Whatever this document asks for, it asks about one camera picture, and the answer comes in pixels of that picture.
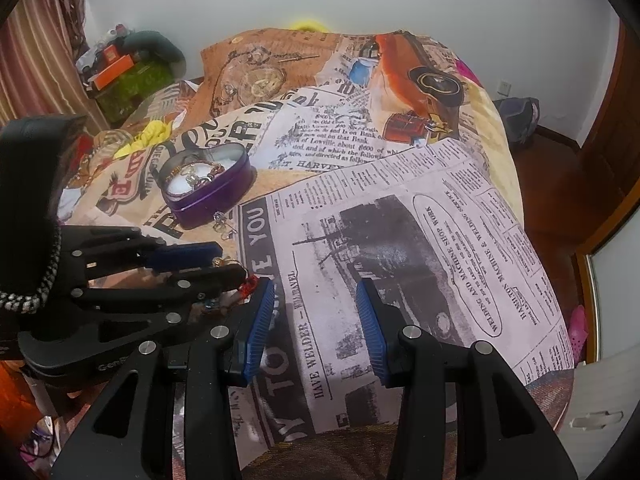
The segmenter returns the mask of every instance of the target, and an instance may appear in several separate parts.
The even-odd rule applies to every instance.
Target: pink slipper
[[[589,335],[587,329],[587,317],[584,314],[584,307],[578,305],[571,313],[571,319],[569,321],[569,339],[571,340],[571,348],[574,351],[574,361],[578,364],[582,347],[587,341]]]

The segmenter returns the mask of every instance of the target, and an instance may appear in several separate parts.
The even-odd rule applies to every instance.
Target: striped curtain
[[[83,15],[83,0],[20,0],[15,6],[0,27],[0,126],[27,116],[79,114],[87,116],[90,134],[108,129],[74,64],[85,48]]]

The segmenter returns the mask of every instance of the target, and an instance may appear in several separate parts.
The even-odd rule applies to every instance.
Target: yellow object
[[[329,32],[329,29],[322,23],[315,22],[314,20],[301,20],[292,23],[289,28],[291,30],[308,30],[310,32]]]
[[[164,124],[162,121],[149,121],[145,129],[137,134],[132,142],[122,146],[115,155],[113,155],[113,158],[122,158],[133,152],[144,150],[149,146],[165,142],[171,137],[172,124],[172,122]]]

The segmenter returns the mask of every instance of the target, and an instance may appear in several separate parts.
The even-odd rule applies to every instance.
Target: white wall
[[[89,47],[94,46],[95,43],[104,35],[108,28],[98,28],[98,21],[95,19],[94,11],[91,7],[90,0],[84,0],[84,35],[89,43]]]
[[[207,45],[248,28],[287,27],[302,18],[334,32],[405,28],[428,34],[451,47],[492,96],[500,79],[511,82],[512,96],[540,99],[543,126],[582,140],[615,53],[610,32],[617,17],[606,0],[88,2],[88,18],[95,20],[88,28],[104,32],[123,22],[136,30],[158,30],[184,52],[187,77],[202,75],[199,51]]]

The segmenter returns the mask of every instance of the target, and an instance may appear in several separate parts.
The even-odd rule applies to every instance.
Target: electrical outlet
[[[508,83],[506,81],[500,81],[498,85],[498,94],[505,97],[509,97],[510,93],[511,93],[511,83]]]

